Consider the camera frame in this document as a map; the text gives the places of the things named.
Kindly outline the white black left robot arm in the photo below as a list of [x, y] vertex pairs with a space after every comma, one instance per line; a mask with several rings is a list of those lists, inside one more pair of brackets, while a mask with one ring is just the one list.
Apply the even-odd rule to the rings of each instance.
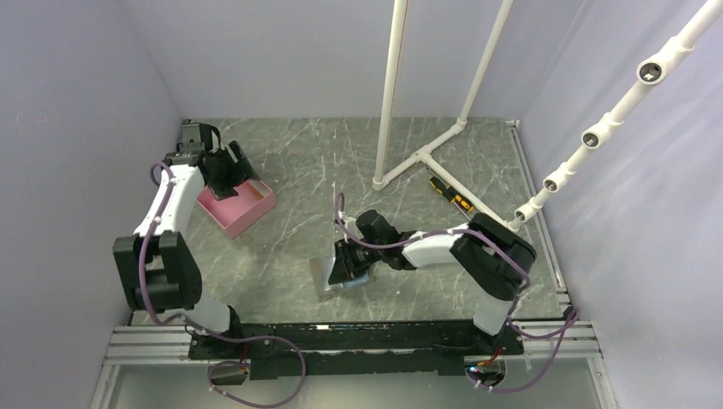
[[231, 239], [265, 211], [269, 196], [240, 145], [223, 142], [220, 130], [185, 121], [173, 152], [154, 164], [158, 191], [133, 234], [113, 243], [113, 257], [130, 308], [155, 325], [183, 320], [225, 358], [238, 355], [245, 334], [235, 310], [205, 290], [184, 238], [200, 205]]

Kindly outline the grey leather card holder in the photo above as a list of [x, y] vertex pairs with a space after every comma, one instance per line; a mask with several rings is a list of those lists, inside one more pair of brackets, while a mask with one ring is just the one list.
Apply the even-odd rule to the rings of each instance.
[[369, 285], [375, 281], [371, 268], [350, 277], [342, 271], [342, 262], [335, 256], [318, 257], [309, 260], [309, 270], [320, 301], [325, 301], [343, 292]]

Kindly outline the orange credit card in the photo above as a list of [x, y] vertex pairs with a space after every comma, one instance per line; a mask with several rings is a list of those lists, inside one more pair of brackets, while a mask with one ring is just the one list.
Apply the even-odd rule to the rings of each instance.
[[260, 181], [252, 181], [249, 183], [249, 188], [253, 191], [255, 197], [258, 200], [264, 200], [269, 196], [268, 187]]

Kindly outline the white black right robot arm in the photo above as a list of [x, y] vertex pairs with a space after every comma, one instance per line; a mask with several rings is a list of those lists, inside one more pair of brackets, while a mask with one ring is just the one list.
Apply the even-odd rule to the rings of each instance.
[[482, 289], [469, 333], [472, 347], [489, 354], [501, 345], [503, 327], [537, 258], [532, 245], [482, 213], [437, 231], [400, 232], [376, 210], [355, 223], [358, 235], [346, 233], [334, 243], [333, 256], [320, 260], [324, 291], [366, 284], [378, 262], [397, 271], [457, 264]]

